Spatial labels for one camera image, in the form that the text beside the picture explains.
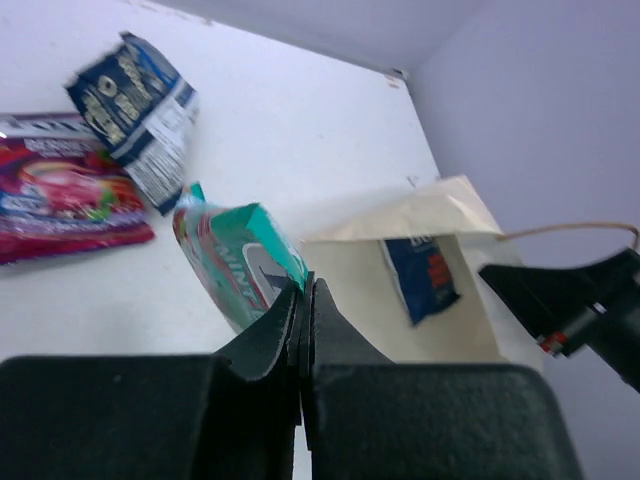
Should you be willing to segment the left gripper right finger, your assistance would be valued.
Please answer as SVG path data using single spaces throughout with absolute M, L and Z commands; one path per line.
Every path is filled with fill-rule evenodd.
M 579 479 L 558 403 L 510 363 L 395 363 L 338 310 L 305 296 L 302 405 L 316 479 Z

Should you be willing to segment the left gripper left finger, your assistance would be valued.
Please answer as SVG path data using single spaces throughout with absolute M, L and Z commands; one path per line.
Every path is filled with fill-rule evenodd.
M 289 479 L 288 340 L 301 296 L 212 354 L 23 356 L 1 365 L 5 479 Z

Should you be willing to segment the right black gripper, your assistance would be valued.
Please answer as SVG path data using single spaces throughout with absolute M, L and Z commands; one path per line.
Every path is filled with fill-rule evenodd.
M 487 264 L 480 277 L 542 350 L 583 346 L 639 392 L 639 254 L 625 249 L 575 268 Z

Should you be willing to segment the brown paper bag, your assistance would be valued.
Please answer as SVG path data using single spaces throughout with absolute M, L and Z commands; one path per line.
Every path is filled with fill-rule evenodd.
M 380 242 L 429 236 L 443 254 L 460 299 L 417 326 L 409 320 Z M 308 235 L 302 254 L 324 279 L 339 311 L 394 361 L 511 362 L 540 369 L 545 353 L 484 282 L 487 264 L 525 266 L 470 181 L 449 177 L 356 212 Z

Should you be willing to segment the green mint candy pack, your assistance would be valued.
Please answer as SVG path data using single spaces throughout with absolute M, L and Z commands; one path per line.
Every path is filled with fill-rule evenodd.
M 260 203 L 222 207 L 191 184 L 176 204 L 173 231 L 199 281 L 232 328 L 263 316 L 281 291 L 305 289 L 308 268 Z

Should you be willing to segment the purple berry candy bag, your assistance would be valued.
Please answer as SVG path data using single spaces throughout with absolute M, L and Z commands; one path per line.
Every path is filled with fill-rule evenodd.
M 142 244 L 133 181 L 76 113 L 1 116 L 1 262 Z

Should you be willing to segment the navy kettle chips bag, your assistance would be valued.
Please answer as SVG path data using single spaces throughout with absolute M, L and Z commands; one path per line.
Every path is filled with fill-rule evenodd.
M 130 32 L 77 71 L 66 92 L 111 158 L 162 215 L 178 202 L 199 94 L 151 43 Z

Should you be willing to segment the blue snack box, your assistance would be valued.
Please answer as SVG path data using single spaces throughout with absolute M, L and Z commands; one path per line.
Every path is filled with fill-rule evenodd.
M 413 326 L 443 313 L 460 299 L 434 239 L 429 236 L 384 239 L 380 244 Z

